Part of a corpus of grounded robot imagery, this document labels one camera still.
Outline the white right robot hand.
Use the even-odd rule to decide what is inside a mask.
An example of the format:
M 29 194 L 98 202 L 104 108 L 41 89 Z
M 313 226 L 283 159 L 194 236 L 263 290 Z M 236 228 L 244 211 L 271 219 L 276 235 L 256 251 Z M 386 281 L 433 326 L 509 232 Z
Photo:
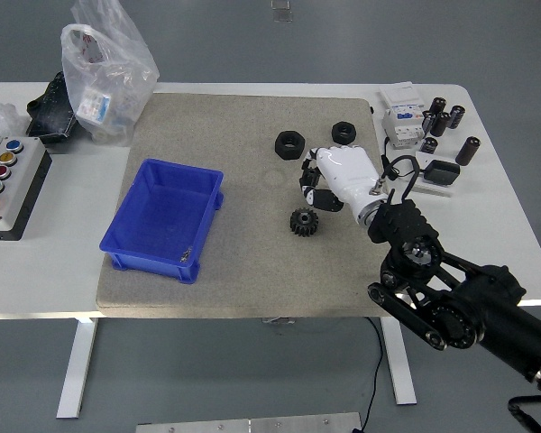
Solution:
M 360 146 L 314 148 L 301 169 L 299 185 L 311 207 L 337 212 L 349 205 L 359 225 L 367 226 L 387 199 L 381 175 Z

